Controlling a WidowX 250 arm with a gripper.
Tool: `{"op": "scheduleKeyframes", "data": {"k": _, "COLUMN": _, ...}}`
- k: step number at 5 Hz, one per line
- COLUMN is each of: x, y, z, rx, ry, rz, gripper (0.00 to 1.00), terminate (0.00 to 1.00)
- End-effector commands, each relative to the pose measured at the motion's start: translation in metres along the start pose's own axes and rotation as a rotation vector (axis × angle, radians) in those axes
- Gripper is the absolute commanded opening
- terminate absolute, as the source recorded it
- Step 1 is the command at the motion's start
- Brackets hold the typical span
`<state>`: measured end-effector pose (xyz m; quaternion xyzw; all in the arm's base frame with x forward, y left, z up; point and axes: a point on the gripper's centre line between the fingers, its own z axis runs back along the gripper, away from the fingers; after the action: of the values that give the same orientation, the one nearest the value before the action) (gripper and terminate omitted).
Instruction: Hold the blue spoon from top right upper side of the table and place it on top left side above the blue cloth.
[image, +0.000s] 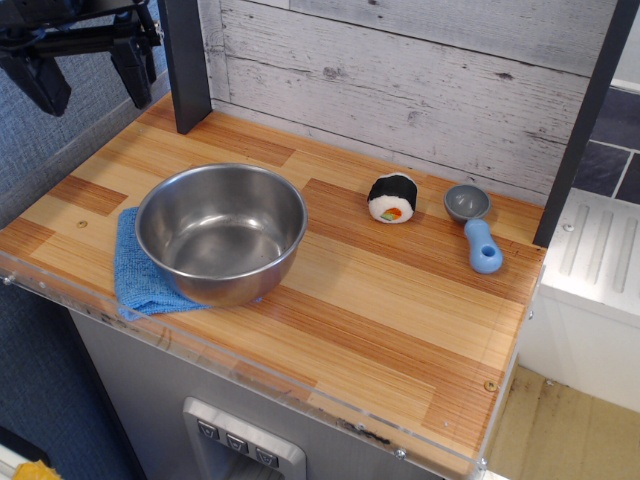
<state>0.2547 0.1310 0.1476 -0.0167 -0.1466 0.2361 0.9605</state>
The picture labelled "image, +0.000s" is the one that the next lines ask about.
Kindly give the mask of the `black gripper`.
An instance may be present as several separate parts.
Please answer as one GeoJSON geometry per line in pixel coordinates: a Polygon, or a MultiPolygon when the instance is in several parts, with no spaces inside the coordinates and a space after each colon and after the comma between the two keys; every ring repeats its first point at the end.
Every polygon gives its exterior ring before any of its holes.
{"type": "Polygon", "coordinates": [[[61,117],[71,87],[54,57],[110,50],[138,109],[151,104],[162,43],[147,1],[3,1],[1,68],[45,113],[61,117]]]}

